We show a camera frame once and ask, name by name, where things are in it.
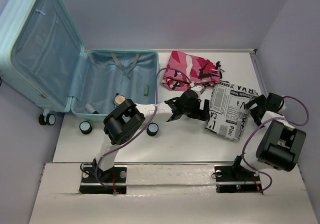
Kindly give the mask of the newspaper print pouch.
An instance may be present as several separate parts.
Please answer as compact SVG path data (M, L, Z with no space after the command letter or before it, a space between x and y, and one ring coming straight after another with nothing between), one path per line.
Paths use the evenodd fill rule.
M205 129L232 141L239 140L249 115L245 105L256 97L255 89L218 82L211 93Z

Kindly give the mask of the pink camouflage garment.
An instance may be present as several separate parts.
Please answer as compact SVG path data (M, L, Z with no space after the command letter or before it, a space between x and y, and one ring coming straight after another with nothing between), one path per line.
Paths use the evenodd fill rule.
M220 61L213 63L175 50L171 52L162 84L172 91L186 91L194 85L213 87L222 77Z

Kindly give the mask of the green lipstick tube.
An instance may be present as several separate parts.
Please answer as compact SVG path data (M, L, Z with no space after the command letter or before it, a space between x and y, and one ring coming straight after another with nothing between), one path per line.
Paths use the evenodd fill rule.
M145 87L144 87L144 91L143 91L143 94L144 94L144 96L148 96L149 95L149 85L145 85Z

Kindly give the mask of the round powder compact jar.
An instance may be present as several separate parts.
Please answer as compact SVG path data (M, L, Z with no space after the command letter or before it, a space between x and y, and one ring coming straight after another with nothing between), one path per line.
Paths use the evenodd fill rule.
M126 100L125 96L121 95L121 94L116 94L115 98L114 98L114 104L116 106L119 106L121 103L123 103Z

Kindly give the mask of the light blue hard suitcase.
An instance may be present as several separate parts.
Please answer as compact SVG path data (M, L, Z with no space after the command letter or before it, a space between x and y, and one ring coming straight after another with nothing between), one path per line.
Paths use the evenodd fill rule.
M86 51L62 0L8 0L0 20L0 79L43 110L40 125L53 125L57 112L71 112L89 134L114 110L116 94L155 103L157 52ZM87 103L98 114L90 114Z

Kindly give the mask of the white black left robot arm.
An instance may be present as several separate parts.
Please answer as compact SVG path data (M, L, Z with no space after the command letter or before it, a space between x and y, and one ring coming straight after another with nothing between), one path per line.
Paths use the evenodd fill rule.
M172 122L182 116L207 121L210 118L208 99L201 109L202 90L187 90L179 97L158 104L138 104L124 100L104 119L104 139L93 160L93 175L99 181L109 179L118 151L134 139L135 133L153 122Z

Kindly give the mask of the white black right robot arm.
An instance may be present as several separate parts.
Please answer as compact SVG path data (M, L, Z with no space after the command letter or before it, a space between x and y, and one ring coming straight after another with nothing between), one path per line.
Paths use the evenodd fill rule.
M281 114L286 108L286 99L296 98L269 93L245 105L257 129L249 136L241 154L230 167L234 179L241 180L264 169L290 172L296 166L307 137L298 127L306 125L310 115L306 105L298 101L306 111L306 121L303 124L288 121Z

